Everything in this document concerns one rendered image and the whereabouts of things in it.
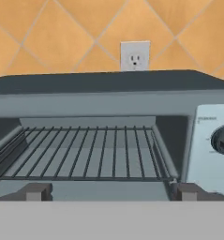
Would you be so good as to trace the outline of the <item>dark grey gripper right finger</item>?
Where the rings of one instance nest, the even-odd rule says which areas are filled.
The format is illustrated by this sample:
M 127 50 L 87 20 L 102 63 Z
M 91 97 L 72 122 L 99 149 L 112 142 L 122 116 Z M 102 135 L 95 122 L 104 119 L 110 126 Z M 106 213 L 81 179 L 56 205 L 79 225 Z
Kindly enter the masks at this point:
M 224 195 L 217 192 L 207 192 L 194 183 L 174 184 L 173 196 L 175 200 L 183 202 L 224 202 Z

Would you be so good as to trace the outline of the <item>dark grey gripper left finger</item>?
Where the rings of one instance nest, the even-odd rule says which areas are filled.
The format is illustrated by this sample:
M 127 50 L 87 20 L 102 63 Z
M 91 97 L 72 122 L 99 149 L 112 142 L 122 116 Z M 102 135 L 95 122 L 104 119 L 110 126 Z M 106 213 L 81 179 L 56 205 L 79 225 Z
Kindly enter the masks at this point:
M 51 183 L 29 183 L 20 190 L 1 196 L 0 201 L 51 201 L 52 184 Z

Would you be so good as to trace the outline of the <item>black toaster oven timer knob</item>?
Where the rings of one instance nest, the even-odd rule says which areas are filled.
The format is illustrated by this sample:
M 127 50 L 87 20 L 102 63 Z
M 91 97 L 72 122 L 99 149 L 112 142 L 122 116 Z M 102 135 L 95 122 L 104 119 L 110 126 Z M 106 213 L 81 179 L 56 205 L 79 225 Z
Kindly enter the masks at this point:
M 211 136 L 211 145 L 215 151 L 224 155 L 224 126 L 218 128 Z

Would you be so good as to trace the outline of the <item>grey toaster oven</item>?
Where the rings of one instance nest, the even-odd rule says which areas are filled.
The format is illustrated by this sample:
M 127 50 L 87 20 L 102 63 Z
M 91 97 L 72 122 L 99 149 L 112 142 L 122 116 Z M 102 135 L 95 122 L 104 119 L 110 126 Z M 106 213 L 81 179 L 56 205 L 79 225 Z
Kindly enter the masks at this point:
M 224 80 L 196 70 L 18 75 L 0 78 L 0 146 L 21 128 L 151 128 L 172 182 L 0 180 L 0 197 L 51 183 L 52 201 L 176 201 L 194 183 L 224 195 L 224 155 L 211 145 L 224 126 Z

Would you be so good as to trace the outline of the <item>white wall power outlet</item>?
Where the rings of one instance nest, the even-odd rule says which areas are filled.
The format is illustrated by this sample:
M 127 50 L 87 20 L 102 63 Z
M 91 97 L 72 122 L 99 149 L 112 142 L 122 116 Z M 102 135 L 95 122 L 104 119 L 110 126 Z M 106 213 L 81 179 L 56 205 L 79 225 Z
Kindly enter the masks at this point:
M 144 71 L 149 67 L 150 42 L 124 41 L 120 43 L 120 69 L 122 71 Z

